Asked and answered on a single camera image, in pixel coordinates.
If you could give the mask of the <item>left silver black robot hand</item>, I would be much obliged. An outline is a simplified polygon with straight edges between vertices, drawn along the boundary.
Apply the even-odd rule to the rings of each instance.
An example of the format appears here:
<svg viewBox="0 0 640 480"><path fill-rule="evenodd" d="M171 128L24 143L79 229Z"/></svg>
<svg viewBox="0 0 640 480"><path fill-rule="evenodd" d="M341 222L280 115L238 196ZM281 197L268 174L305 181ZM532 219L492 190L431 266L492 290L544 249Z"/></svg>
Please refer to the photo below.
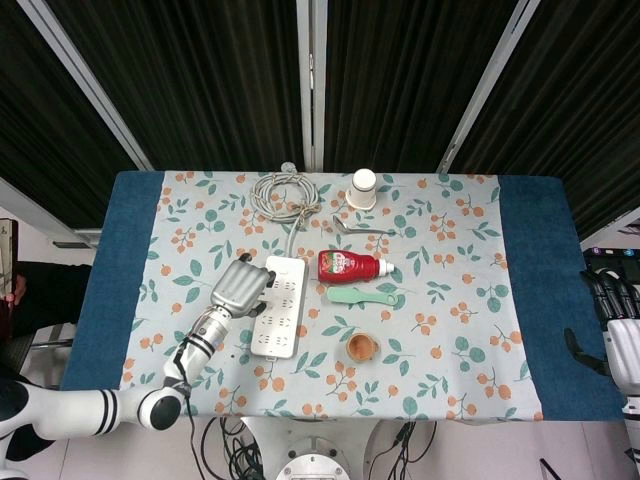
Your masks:
<svg viewBox="0 0 640 480"><path fill-rule="evenodd" d="M255 318L267 308L267 303L260 296L265 289L273 286L276 272L266 267L256 267L251 261L249 253L243 253L233 260L210 295L211 305L222 308L233 319L245 316Z"/></svg>

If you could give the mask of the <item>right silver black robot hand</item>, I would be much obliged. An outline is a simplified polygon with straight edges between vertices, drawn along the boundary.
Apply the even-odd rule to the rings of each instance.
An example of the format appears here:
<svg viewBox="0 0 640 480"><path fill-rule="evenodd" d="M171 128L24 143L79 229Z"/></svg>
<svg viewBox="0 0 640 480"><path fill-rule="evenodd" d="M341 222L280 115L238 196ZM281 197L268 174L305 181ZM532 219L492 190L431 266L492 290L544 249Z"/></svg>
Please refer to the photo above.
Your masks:
<svg viewBox="0 0 640 480"><path fill-rule="evenodd" d="M570 328L564 329L566 347L574 360L611 377L623 395L638 397L639 289L611 269L583 270L580 276L593 296L606 358L587 354Z"/></svg>

